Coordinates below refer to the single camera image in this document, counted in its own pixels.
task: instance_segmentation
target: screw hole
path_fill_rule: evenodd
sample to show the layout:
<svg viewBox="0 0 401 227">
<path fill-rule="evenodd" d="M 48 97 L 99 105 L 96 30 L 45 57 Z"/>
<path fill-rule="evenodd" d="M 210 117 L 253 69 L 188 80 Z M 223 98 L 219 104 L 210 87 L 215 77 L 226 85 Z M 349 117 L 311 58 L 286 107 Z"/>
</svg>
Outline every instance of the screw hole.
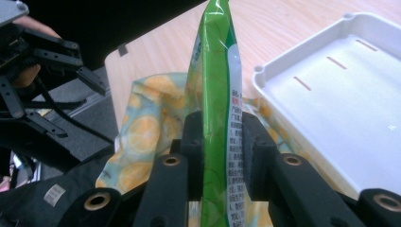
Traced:
<svg viewBox="0 0 401 227">
<path fill-rule="evenodd" d="M 295 156 L 286 156 L 284 162 L 291 166 L 299 166 L 302 163 L 301 159 Z"/>
<path fill-rule="evenodd" d="M 95 211 L 105 207 L 110 202 L 110 194 L 107 192 L 99 192 L 86 200 L 84 207 L 88 211 Z"/>
<path fill-rule="evenodd" d="M 168 157 L 163 161 L 163 163 L 166 166 L 175 166 L 179 162 L 180 162 L 180 160 L 178 158 L 175 158 L 175 157 Z"/>
<path fill-rule="evenodd" d="M 393 197 L 385 194 L 377 194 L 374 196 L 374 201 L 389 211 L 401 213 L 401 201 L 398 201 Z"/>
</svg>

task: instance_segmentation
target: black metal bracket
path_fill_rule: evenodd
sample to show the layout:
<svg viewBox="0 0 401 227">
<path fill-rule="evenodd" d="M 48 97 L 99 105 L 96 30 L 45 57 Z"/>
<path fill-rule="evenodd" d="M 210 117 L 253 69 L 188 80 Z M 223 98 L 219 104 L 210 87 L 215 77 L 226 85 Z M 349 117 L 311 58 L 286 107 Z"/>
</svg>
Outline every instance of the black metal bracket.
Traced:
<svg viewBox="0 0 401 227">
<path fill-rule="evenodd" d="M 125 210 L 134 214 L 133 227 L 187 225 L 187 203 L 201 200 L 201 120 L 201 113 L 185 119 L 182 140 L 174 140 L 170 154 L 154 162 L 146 185 L 132 190 L 137 204 Z M 348 198 L 333 190 L 305 158 L 280 153 L 256 116 L 243 113 L 242 121 L 247 190 L 253 201 L 270 202 L 274 226 L 401 226 L 401 196 L 366 189 L 357 201 Z M 145 191 L 141 200 L 138 190 Z"/>
<path fill-rule="evenodd" d="M 50 133 L 59 138 L 67 137 L 67 133 L 36 112 L 26 112 L 21 99 L 15 93 L 6 77 L 0 77 L 0 95 L 3 98 L 7 112 L 1 112 L 1 121 L 16 121 L 28 124 L 41 134 Z"/>
<path fill-rule="evenodd" d="M 79 196 L 62 217 L 58 227 L 112 226 L 122 199 L 111 188 L 95 188 Z"/>
<path fill-rule="evenodd" d="M 55 102 L 62 110 L 75 110 L 79 106 L 86 103 L 86 99 L 75 102 Z M 50 103 L 44 101 L 23 101 L 24 108 L 26 109 L 52 109 Z"/>
<path fill-rule="evenodd" d="M 106 94 L 105 84 L 84 66 L 77 43 L 14 24 L 0 27 L 0 42 L 2 76 L 13 80 L 21 67 L 38 63 L 55 76 L 73 72 L 92 90 Z M 18 65 L 24 60 L 29 60 L 27 65 Z"/>
</svg>

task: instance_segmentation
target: barcode sticker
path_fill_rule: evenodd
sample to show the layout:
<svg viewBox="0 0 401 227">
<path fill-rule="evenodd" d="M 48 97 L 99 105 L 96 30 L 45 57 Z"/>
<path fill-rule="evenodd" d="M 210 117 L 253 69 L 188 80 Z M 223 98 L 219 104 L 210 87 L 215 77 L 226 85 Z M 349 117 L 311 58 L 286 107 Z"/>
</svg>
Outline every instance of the barcode sticker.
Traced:
<svg viewBox="0 0 401 227">
<path fill-rule="evenodd" d="M 54 184 L 44 195 L 44 200 L 47 201 L 53 207 L 56 206 L 56 203 L 61 198 L 62 194 L 64 194 L 65 189 L 59 186 L 58 184 Z"/>
</svg>

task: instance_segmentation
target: nutrition label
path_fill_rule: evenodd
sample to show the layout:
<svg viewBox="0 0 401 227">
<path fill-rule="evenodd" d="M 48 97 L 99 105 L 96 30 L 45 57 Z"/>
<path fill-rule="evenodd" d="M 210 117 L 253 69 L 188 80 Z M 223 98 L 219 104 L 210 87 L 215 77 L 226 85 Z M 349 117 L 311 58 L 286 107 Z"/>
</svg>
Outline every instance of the nutrition label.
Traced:
<svg viewBox="0 0 401 227">
<path fill-rule="evenodd" d="M 230 55 L 230 109 L 228 112 L 226 179 L 227 179 L 227 216 L 231 227 L 245 226 L 244 210 L 244 173 L 242 155 L 242 94 L 241 75 L 236 66 L 239 57 Z"/>
</svg>

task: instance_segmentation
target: black cable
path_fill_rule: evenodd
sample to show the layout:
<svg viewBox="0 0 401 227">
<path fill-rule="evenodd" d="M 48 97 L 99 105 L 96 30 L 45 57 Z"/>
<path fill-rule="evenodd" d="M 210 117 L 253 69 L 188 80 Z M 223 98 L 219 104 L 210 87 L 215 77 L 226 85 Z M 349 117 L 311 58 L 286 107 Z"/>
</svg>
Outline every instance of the black cable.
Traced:
<svg viewBox="0 0 401 227">
<path fill-rule="evenodd" d="M 71 124 L 77 126 L 78 128 L 84 130 L 84 131 L 88 131 L 89 133 L 91 133 L 92 135 L 110 143 L 113 144 L 114 140 L 106 137 L 105 135 L 92 130 L 91 128 L 81 124 L 80 122 L 74 120 L 73 118 L 71 118 L 68 114 L 66 114 L 58 105 L 57 103 L 53 100 L 53 98 L 50 96 L 50 94 L 48 93 L 46 87 L 44 86 L 44 83 L 42 82 L 42 80 L 40 78 L 35 79 L 37 85 L 41 88 L 42 90 L 42 95 L 44 96 L 44 99 L 46 101 L 48 101 L 50 103 L 50 105 L 53 107 L 53 110 L 62 118 L 64 118 L 66 121 L 70 122 Z"/>
</svg>

